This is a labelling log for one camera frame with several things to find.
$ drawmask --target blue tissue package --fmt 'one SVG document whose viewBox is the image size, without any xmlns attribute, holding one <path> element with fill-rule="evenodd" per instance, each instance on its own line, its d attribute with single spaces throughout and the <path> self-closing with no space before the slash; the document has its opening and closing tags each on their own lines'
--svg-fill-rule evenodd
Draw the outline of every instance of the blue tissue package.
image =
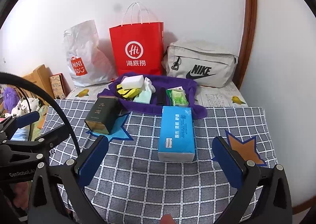
<svg viewBox="0 0 316 224">
<path fill-rule="evenodd" d="M 195 156 L 191 108 L 164 106 L 158 144 L 160 161 L 192 162 Z"/>
</svg>

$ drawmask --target nike swoosh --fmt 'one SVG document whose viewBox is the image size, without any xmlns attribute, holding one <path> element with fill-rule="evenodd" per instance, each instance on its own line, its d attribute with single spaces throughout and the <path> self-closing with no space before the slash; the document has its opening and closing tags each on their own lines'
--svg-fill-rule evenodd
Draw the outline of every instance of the nike swoosh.
<svg viewBox="0 0 316 224">
<path fill-rule="evenodd" d="M 205 77 L 209 77 L 209 76 L 213 76 L 215 74 L 210 74 L 210 75 L 200 75 L 200 76 L 192 76 L 191 75 L 191 71 L 188 72 L 188 74 L 185 76 L 188 79 L 198 79 L 198 78 L 205 78 Z"/>
</svg>

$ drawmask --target green package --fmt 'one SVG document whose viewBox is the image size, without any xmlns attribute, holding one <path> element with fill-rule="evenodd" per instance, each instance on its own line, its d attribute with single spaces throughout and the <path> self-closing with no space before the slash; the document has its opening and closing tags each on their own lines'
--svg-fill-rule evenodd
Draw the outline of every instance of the green package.
<svg viewBox="0 0 316 224">
<path fill-rule="evenodd" d="M 167 89 L 166 93 L 170 99 L 171 106 L 188 107 L 189 103 L 185 97 L 184 90 Z"/>
</svg>

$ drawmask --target yellow bird print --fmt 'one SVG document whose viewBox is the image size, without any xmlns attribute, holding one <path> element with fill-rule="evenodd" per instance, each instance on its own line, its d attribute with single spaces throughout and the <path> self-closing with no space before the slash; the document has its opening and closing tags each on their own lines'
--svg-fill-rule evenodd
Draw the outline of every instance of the yellow bird print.
<svg viewBox="0 0 316 224">
<path fill-rule="evenodd" d="M 245 102 L 241 101 L 238 96 L 233 96 L 232 101 L 236 104 L 246 104 Z"/>
<path fill-rule="evenodd" d="M 87 96 L 89 92 L 89 89 L 84 89 L 82 91 L 79 92 L 79 94 L 76 95 L 76 97 L 84 97 Z"/>
</svg>

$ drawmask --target bag handle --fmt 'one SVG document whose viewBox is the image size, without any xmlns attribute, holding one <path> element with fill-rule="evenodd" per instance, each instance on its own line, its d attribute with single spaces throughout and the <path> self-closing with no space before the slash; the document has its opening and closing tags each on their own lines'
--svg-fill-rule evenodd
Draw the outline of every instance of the bag handle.
<svg viewBox="0 0 316 224">
<path fill-rule="evenodd" d="M 125 14 L 124 14 L 124 16 L 123 16 L 123 19 L 122 19 L 121 27 L 123 26 L 123 21 L 124 21 L 125 15 L 127 14 L 127 12 L 128 12 L 128 10 L 129 10 L 130 7 L 132 7 L 132 11 L 131 11 L 131 25 L 133 24 L 133 23 L 132 23 L 132 22 L 133 22 L 133 21 L 132 21 L 132 18 L 133 18 L 133 8 L 134 8 L 134 6 L 135 6 L 136 4 L 138 5 L 139 11 L 140 11 L 141 24 L 143 24 L 143 15 L 142 15 L 142 11 L 141 11 L 141 8 L 140 8 L 140 5 L 139 5 L 139 4 L 142 4 L 142 5 L 143 5 L 143 3 L 141 3 L 141 2 L 134 2 L 134 3 L 130 4 L 130 6 L 126 9 L 126 12 L 125 12 Z M 147 12 L 147 14 L 148 14 L 148 23 L 150 23 L 148 9 L 147 9 L 144 5 L 143 5 L 143 7 L 145 8 L 145 10 L 146 10 L 146 12 Z"/>
</svg>

